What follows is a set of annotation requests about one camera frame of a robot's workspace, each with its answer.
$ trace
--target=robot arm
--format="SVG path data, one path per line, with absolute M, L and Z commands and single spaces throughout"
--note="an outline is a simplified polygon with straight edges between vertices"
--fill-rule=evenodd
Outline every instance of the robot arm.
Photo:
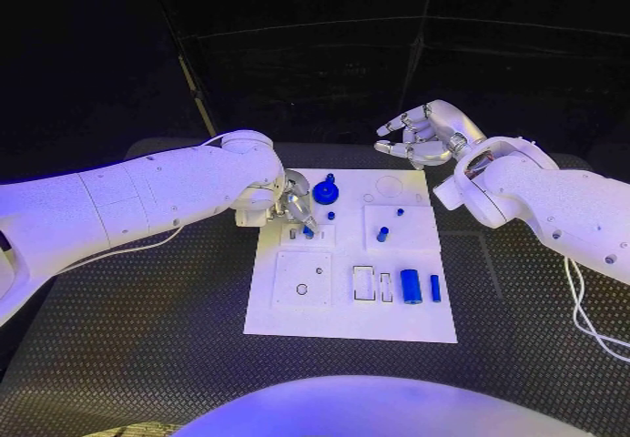
M 589 171 L 559 170 L 522 138 L 486 139 L 462 112 L 439 100 L 376 132 L 402 127 L 403 143 L 377 141 L 373 147 L 408 158 L 416 168 L 455 158 L 454 174 L 432 190 L 448 209 L 464 205 L 490 228 L 523 220 L 545 246 L 630 284 L 630 185 Z
M 178 229 L 227 208 L 238 226 L 291 217 L 317 231 L 308 183 L 282 169 L 271 140 L 253 131 L 222 146 L 170 150 L 114 166 L 0 186 L 0 326 L 41 284 L 80 259 Z

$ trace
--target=robotic hand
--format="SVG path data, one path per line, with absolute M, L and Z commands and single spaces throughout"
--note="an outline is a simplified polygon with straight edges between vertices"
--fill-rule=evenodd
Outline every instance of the robotic hand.
M 314 232 L 308 182 L 284 170 L 271 140 L 240 130 L 114 166 L 0 186 L 0 326 L 76 261 L 180 229 L 227 208 L 236 225 L 278 216 Z
M 403 128 L 402 143 L 373 148 L 408 158 L 416 169 L 458 161 L 432 190 L 447 209 L 464 205 L 498 228 L 523 220 L 540 243 L 579 264 L 630 284 L 630 185 L 582 170 L 559 170 L 535 142 L 486 138 L 464 113 L 435 100 L 377 130 Z

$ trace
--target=dark background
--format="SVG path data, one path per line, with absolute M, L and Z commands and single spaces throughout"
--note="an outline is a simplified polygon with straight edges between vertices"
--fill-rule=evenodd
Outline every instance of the dark background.
M 0 182 L 122 159 L 144 137 L 356 143 L 441 98 L 630 181 L 630 30 L 611 1 L 60 0 L 3 13 Z M 0 329 L 0 376 L 46 291 Z

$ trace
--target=black textured mat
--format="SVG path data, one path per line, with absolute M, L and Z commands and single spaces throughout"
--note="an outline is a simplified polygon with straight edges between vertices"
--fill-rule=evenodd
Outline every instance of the black textured mat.
M 145 140 L 134 153 L 181 143 Z M 288 168 L 411 168 L 370 147 L 279 144 L 276 152 Z M 429 187 L 451 169 L 428 169 Z M 226 212 L 163 247 L 59 278 L 0 385 L 0 435 L 186 423 L 253 390 L 336 374 L 438 381 L 597 435 L 628 435 L 630 365 L 572 326 L 562 257 L 520 222 L 484 229 L 462 208 L 432 205 L 458 344 L 243 335 L 258 230 L 236 228 Z M 594 324 L 628 340 L 630 288 L 584 273 Z

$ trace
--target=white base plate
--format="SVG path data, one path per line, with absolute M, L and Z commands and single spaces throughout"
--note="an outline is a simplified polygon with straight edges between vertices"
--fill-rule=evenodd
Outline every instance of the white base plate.
M 424 172 L 297 171 L 311 187 L 333 173 L 340 195 L 331 205 L 313 202 L 323 239 L 305 239 L 301 226 L 281 219 L 259 230 L 243 333 L 457 343 Z M 334 220 L 327 218 L 330 211 Z M 385 243 L 375 235 L 382 226 L 389 229 Z M 356 266 L 373 266 L 375 300 L 354 299 Z M 402 301 L 403 269 L 418 271 L 418 305 Z M 389 274 L 386 287 L 382 273 Z M 441 302 L 432 302 L 431 275 L 439 277 Z M 305 293 L 300 287 L 302 294 L 300 284 L 307 286 Z

